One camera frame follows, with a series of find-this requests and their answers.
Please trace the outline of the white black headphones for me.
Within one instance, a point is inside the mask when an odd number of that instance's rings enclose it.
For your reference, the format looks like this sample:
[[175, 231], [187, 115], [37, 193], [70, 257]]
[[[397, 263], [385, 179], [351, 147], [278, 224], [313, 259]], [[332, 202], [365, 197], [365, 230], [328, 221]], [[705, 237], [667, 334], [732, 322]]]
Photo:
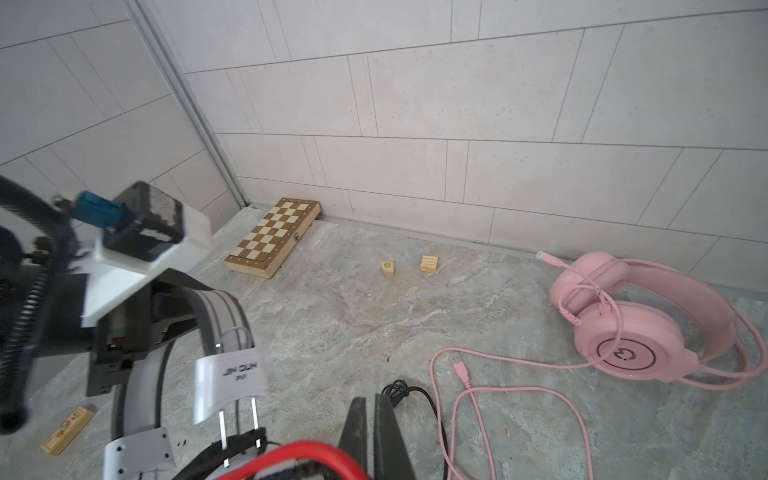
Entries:
[[[220, 290], [171, 290], [173, 319], [183, 323], [154, 342], [115, 388], [112, 440], [103, 451], [105, 479], [221, 479], [268, 449], [258, 403], [268, 393], [263, 356], [239, 301]], [[187, 373], [178, 398], [192, 427], [215, 439], [177, 462], [163, 414], [168, 374]]]

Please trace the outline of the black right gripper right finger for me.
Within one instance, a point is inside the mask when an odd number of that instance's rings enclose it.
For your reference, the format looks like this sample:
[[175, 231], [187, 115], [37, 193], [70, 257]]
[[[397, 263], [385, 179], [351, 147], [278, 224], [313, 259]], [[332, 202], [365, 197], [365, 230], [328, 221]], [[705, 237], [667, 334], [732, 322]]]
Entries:
[[375, 398], [373, 455], [376, 480], [416, 479], [391, 400], [384, 394]]

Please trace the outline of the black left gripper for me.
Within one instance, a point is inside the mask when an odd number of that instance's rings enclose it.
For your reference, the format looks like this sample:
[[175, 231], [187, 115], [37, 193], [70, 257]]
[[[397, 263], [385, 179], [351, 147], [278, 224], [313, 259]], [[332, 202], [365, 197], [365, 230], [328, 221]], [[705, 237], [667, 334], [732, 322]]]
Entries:
[[193, 308], [181, 290], [210, 289], [185, 273], [167, 270], [109, 309], [95, 325], [83, 326], [87, 279], [85, 273], [68, 274], [63, 291], [54, 297], [53, 354], [89, 355], [88, 396], [127, 383], [135, 363], [196, 329]]

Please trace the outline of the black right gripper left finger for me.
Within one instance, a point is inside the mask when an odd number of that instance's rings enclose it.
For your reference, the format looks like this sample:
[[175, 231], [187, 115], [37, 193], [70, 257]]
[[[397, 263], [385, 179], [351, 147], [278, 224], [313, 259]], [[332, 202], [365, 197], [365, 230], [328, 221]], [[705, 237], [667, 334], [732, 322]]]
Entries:
[[367, 408], [364, 397], [355, 397], [349, 406], [338, 448], [367, 473]]

